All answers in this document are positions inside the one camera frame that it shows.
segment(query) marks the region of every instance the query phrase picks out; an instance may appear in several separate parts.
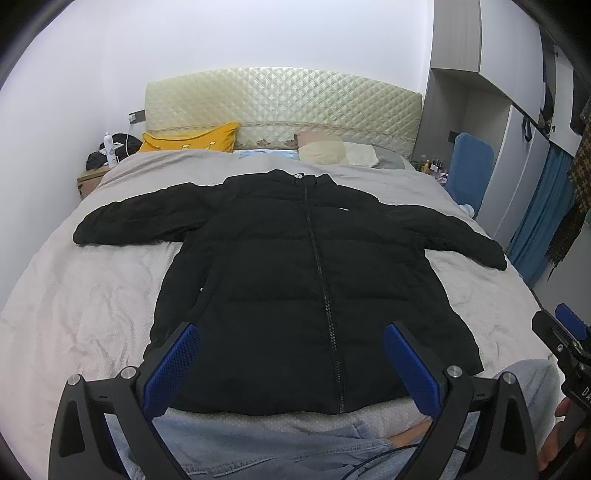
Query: nightstand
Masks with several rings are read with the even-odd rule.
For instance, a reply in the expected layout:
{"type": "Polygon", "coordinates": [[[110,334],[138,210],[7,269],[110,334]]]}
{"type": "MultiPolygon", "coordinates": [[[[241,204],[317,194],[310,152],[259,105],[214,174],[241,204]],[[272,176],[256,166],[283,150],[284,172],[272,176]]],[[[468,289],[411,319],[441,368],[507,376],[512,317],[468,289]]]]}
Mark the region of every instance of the nightstand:
{"type": "Polygon", "coordinates": [[[80,197],[82,199],[88,197],[88,195],[90,195],[93,190],[98,187],[103,175],[110,169],[111,168],[108,165],[105,165],[104,167],[97,168],[96,170],[85,171],[82,175],[80,175],[76,179],[78,182],[78,192],[80,192],[80,197]]]}

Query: plaid scarf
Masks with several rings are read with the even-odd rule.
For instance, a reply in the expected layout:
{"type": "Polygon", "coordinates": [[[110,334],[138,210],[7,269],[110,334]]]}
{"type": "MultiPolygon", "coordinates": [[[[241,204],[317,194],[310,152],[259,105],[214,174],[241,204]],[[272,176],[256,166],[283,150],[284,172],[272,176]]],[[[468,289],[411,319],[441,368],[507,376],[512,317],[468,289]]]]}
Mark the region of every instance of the plaid scarf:
{"type": "Polygon", "coordinates": [[[579,149],[567,175],[574,188],[574,205],[560,221],[545,254],[554,268],[564,260],[573,246],[581,233],[585,215],[591,208],[591,122],[585,127],[579,149]]]}

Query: jacket sleeve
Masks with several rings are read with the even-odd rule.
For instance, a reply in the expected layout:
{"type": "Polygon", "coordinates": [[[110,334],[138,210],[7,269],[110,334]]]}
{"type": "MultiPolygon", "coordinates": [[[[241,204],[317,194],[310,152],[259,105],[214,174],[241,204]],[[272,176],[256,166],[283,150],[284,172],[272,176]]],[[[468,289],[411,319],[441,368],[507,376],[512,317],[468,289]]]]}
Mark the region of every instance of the jacket sleeve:
{"type": "Polygon", "coordinates": [[[154,240],[181,242],[219,210],[222,185],[183,183],[104,205],[88,214],[74,232],[79,245],[132,245],[154,240]]]}
{"type": "Polygon", "coordinates": [[[421,235],[425,248],[461,253],[487,267],[505,270],[501,246],[481,235],[459,218],[420,205],[384,205],[382,212],[402,228],[421,235]]]}

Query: hanging clothes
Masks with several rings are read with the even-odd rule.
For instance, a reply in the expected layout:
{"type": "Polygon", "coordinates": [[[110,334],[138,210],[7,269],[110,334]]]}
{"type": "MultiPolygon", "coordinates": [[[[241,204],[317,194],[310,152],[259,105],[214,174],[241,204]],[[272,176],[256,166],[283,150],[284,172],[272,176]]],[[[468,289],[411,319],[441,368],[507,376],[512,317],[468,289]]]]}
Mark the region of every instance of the hanging clothes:
{"type": "Polygon", "coordinates": [[[564,216],[554,234],[546,258],[556,267],[581,233],[585,216],[591,208],[591,127],[585,128],[583,138],[568,172],[574,188],[574,205],[564,216]]]}
{"type": "Polygon", "coordinates": [[[560,221],[573,205],[574,191],[568,178],[572,162],[572,156],[550,144],[534,197],[507,251],[509,260],[530,288],[544,272],[548,264],[544,254],[560,221]]]}

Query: bed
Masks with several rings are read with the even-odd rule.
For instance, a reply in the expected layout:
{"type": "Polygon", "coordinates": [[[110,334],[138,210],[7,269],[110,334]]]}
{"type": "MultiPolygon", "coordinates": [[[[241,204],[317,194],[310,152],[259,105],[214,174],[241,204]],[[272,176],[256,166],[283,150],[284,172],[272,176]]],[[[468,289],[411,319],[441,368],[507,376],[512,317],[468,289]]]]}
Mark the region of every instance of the bed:
{"type": "MultiPolygon", "coordinates": [[[[294,130],[306,126],[330,128],[408,156],[421,99],[402,90],[318,70],[216,70],[148,85],[147,127],[150,132],[182,131],[220,124],[231,116],[241,123],[242,148],[293,150],[289,141],[294,130]]],[[[329,173],[337,184],[369,192],[384,203],[424,205],[484,234],[432,177],[413,169],[315,166],[268,150],[248,155],[181,150],[129,157],[105,175],[48,238],[0,316],[0,431],[33,479],[47,477],[51,430],[66,378],[75,372],[88,380],[107,378],[126,365],[141,363],[162,279],[180,248],[176,243],[80,248],[72,242],[79,222],[99,206],[171,185],[214,185],[228,176],[275,168],[291,174],[329,173]]],[[[428,251],[427,256],[452,308],[474,334],[484,376],[521,359],[548,357],[547,348],[531,331],[538,304],[511,265],[497,271],[454,252],[428,251]]],[[[361,419],[374,435],[385,437],[417,424],[423,416],[412,401],[402,398],[337,416],[215,418],[306,432],[361,419]]]]}

